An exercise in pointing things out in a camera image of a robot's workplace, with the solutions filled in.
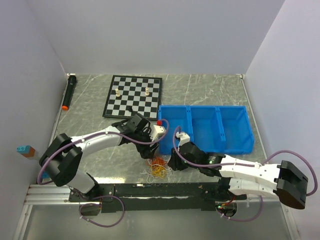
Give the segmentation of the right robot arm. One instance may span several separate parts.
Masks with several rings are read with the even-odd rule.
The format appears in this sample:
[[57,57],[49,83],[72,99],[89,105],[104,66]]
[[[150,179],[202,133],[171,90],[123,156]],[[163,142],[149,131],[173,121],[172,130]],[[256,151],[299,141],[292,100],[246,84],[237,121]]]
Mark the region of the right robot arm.
[[257,195],[278,198],[293,209],[303,210],[306,206],[308,178],[290,161],[250,162],[222,153],[205,153],[187,142],[171,149],[168,166],[174,171],[194,168],[208,177],[218,177],[212,194],[215,201]]

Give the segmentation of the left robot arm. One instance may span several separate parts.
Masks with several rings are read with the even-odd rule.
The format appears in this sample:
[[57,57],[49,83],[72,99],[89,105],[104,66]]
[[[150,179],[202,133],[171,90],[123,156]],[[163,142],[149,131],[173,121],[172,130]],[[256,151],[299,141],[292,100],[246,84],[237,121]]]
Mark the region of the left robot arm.
[[89,173],[79,169],[83,158],[106,148],[133,143],[142,159],[151,159],[165,134],[163,126],[151,124],[139,113],[94,133],[73,137],[62,133],[39,159],[40,171],[46,172],[57,187],[66,185],[87,201],[93,201],[103,194],[102,188]]

